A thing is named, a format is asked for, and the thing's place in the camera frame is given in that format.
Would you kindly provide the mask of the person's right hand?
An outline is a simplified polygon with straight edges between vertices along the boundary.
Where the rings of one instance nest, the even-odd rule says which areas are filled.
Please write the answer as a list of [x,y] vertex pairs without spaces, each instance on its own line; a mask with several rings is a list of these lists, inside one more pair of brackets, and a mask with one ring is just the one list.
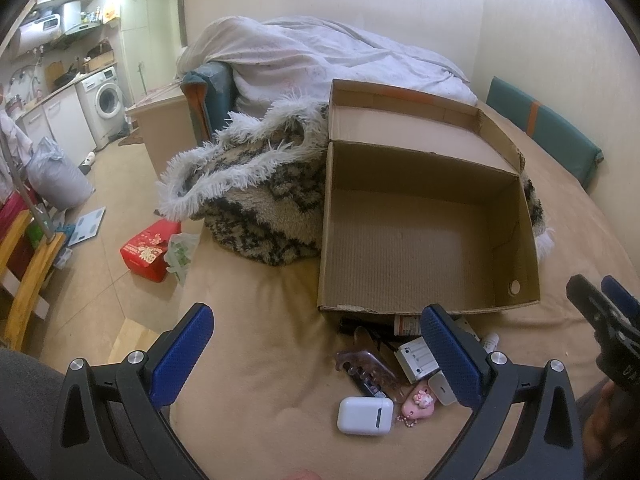
[[603,379],[577,402],[585,471],[616,479],[639,459],[639,398]]

